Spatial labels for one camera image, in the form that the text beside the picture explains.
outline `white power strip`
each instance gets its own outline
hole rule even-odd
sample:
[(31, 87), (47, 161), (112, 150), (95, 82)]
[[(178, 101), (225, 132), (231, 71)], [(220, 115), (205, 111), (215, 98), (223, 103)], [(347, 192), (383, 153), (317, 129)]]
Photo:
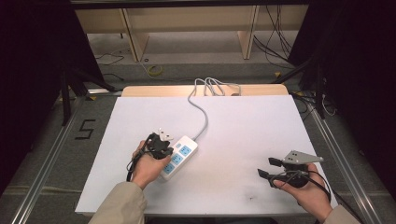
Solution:
[(180, 168), (195, 154), (198, 150), (198, 144), (188, 136), (183, 136), (178, 140), (172, 148), (172, 160), (161, 171), (161, 177), (169, 180)]

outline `power strip switch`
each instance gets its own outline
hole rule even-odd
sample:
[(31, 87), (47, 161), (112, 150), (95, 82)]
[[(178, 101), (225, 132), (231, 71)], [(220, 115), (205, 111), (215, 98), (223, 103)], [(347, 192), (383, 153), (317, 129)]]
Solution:
[(171, 161), (161, 171), (161, 177), (169, 180), (198, 150), (198, 144), (188, 136), (183, 136), (172, 148), (174, 149)]

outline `floor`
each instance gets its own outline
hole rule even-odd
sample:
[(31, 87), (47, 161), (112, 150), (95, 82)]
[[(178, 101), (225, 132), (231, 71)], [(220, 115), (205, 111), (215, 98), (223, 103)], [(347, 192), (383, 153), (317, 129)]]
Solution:
[[(258, 32), (256, 36), (266, 44), (270, 32)], [(296, 32), (285, 32), (285, 37), (292, 45)], [(88, 35), (92, 52), (98, 58), (97, 62), (106, 75), (106, 82), (112, 85), (164, 85), (172, 78), (181, 77), (208, 77), (238, 83), (269, 83), (275, 79), (276, 73), (285, 74), (290, 65), (276, 57), (268, 56), (254, 46), (249, 60), (242, 59), (242, 53), (235, 32), (202, 32), (202, 33), (165, 33), (150, 34), (147, 48), (142, 63), (135, 63), (126, 38), (120, 35)], [(283, 50), (276, 39), (269, 43), (269, 47), (277, 53)], [(145, 66), (157, 65), (164, 68), (162, 80), (150, 79), (146, 74)], [(190, 80), (179, 83), (189, 84)], [(298, 90), (298, 77), (286, 83), (289, 91)], [(99, 89), (87, 83), (89, 89)], [(75, 122), (62, 127), (62, 102), (57, 101), (49, 114), (40, 137), (35, 142), (34, 150), (26, 156), (20, 170), (15, 174), (8, 189), (0, 199), (0, 223), (12, 222), (16, 212), (20, 211), (29, 188), (37, 182), (37, 177), (42, 173), (43, 164), (48, 161), (49, 155), (55, 148), (58, 154), (53, 154), (53, 163), (50, 163), (48, 174), (43, 181), (43, 188), (33, 199), (31, 210), (26, 214), (27, 223), (88, 223), (89, 218), (74, 213), (74, 208), (79, 199), (79, 194), (85, 184), (86, 177), (92, 166), (97, 148), (106, 129), (106, 124), (111, 116), (112, 106), (117, 95), (95, 94), (84, 99), (74, 99)], [(336, 191), (358, 212), (362, 218), (379, 216), (382, 223), (391, 223), (396, 220), (396, 205), (390, 197), (367, 160), (359, 153), (359, 148), (353, 140), (343, 118), (339, 115), (326, 115), (325, 122), (316, 119), (316, 112), (305, 104), (296, 100), (305, 128), (311, 138), (317, 154), (324, 155), (329, 160), (322, 164), (330, 184)], [(92, 136), (87, 140), (78, 140), (85, 133), (79, 131), (80, 124), (86, 120), (86, 128), (92, 128)], [(326, 138), (330, 132), (332, 139)], [(66, 138), (60, 139), (59, 133), (65, 133)], [(333, 141), (338, 148), (331, 149)], [(353, 176), (345, 174), (339, 168), (340, 163), (334, 159), (335, 153), (344, 154), (348, 166), (352, 169)], [(361, 194), (350, 189), (351, 181), (358, 180), (358, 187), (367, 196), (368, 205), (374, 212), (367, 213), (364, 207), (367, 204), (356, 203), (361, 199)], [(314, 223), (309, 216), (299, 217), (274, 217), (279, 223)], [(366, 220), (365, 223), (378, 223)]]

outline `person's left hand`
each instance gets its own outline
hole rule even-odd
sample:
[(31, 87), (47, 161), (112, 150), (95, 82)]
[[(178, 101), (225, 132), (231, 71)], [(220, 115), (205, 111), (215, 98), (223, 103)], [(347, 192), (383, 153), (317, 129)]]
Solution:
[[(145, 141), (141, 141), (139, 147), (134, 152), (133, 157), (136, 156), (139, 149), (145, 144)], [(161, 170), (171, 161), (170, 156), (166, 156), (161, 160), (156, 160), (148, 154), (144, 154), (140, 158), (136, 167), (134, 168), (133, 177), (131, 182), (136, 183), (141, 189), (144, 189), (150, 182), (154, 181), (158, 175), (160, 175)]]

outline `white tabletop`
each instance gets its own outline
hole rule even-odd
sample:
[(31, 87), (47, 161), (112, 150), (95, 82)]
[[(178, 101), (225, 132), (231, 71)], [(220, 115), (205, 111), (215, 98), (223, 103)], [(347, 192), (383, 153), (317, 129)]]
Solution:
[[(197, 153), (182, 170), (167, 182), (154, 181), (146, 187), (146, 214), (196, 217), (305, 213), (292, 196), (270, 188), (257, 172), (258, 168), (270, 174), (283, 172), (283, 168), (271, 166), (268, 158), (282, 159), (291, 150), (316, 155), (292, 98), (191, 99), (206, 111), (209, 125), (197, 139)], [(119, 98), (76, 212), (92, 215), (112, 188), (125, 181), (126, 165), (140, 140), (162, 128), (175, 137), (173, 145), (183, 135), (194, 137), (204, 122), (203, 113), (186, 97)]]

